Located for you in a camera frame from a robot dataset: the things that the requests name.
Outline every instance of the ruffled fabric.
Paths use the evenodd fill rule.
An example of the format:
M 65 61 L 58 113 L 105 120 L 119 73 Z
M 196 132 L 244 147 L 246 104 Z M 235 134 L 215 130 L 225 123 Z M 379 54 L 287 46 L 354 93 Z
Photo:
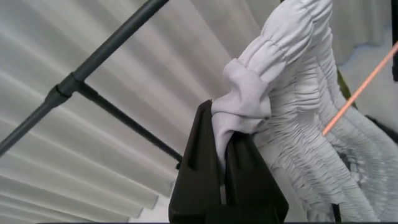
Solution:
M 282 169 L 289 176 L 309 221 L 334 221 L 331 205 L 335 203 L 346 221 L 376 222 L 396 211 L 397 207 L 387 206 L 395 206 L 396 200 L 373 200 L 383 194 L 375 191 L 386 190 L 390 196 L 397 192 L 396 176 L 390 175 L 385 184 L 369 180 L 371 184 L 361 189 L 337 151 L 349 160 L 366 161 L 358 170 L 382 181 L 381 171 L 372 168 L 380 168 L 382 160 L 391 157 L 382 170 L 395 169 L 396 146 L 380 136 L 383 133 L 375 126 L 364 123 L 365 134 L 358 129 L 357 123 L 365 119 L 359 113 L 344 117 L 349 128 L 341 128 L 343 120 L 330 135 L 322 136 L 324 125 L 343 104 L 331 66 L 330 15 L 330 0 L 286 0 L 269 16 L 261 36 L 227 64 L 223 75 L 230 92 L 211 108 L 216 149 L 224 166 L 232 133 L 250 133 L 271 172 Z M 379 147 L 388 149 L 378 151 Z M 371 160 L 378 153 L 378 159 Z

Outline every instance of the orange stick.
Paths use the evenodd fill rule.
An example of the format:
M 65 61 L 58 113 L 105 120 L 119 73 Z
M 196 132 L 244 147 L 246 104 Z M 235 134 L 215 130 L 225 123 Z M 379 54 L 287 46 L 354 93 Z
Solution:
M 339 110 L 336 116 L 329 122 L 329 124 L 324 128 L 322 134 L 325 136 L 330 129 L 336 124 L 336 122 L 341 118 L 341 116 L 346 112 L 346 110 L 351 106 L 355 99 L 362 93 L 362 91 L 367 87 L 367 85 L 372 81 L 372 79 L 380 72 L 380 70 L 386 65 L 388 60 L 394 56 L 398 51 L 398 42 L 394 44 L 390 52 L 384 57 L 384 59 L 379 63 L 379 65 L 373 70 L 373 72 L 365 79 L 362 85 L 355 91 L 355 93 L 348 99 L 347 103 Z

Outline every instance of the gathered fabric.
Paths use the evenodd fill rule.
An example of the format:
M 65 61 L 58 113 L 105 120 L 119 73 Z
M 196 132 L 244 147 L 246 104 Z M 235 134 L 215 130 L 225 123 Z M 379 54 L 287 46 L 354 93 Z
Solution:
M 331 49 L 331 7 L 331 0 L 285 0 L 225 66 L 230 92 L 211 108 L 219 160 L 224 167 L 234 131 L 249 133 L 289 195 L 289 221 L 333 222 L 332 204 L 343 221 L 397 221 L 394 142 L 354 108 L 322 135 L 346 103 Z

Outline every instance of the black strap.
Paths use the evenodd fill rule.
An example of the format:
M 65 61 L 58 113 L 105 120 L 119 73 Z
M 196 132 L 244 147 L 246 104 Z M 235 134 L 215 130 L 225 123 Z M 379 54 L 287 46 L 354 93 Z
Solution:
M 332 204 L 333 214 L 337 223 L 341 223 L 340 207 L 336 204 Z

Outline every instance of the white curtain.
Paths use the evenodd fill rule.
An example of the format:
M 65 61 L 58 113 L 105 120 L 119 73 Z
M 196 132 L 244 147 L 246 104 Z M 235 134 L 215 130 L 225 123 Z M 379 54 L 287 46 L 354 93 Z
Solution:
M 143 2 L 1 1 L 1 138 Z M 278 3 L 171 0 L 87 83 L 183 154 L 197 106 L 228 91 L 223 67 L 259 35 Z M 380 44 L 388 0 L 338 0 L 334 7 L 339 63 L 355 45 Z M 158 195 L 170 195 L 176 163 L 76 93 L 0 159 L 0 221 L 137 218 Z

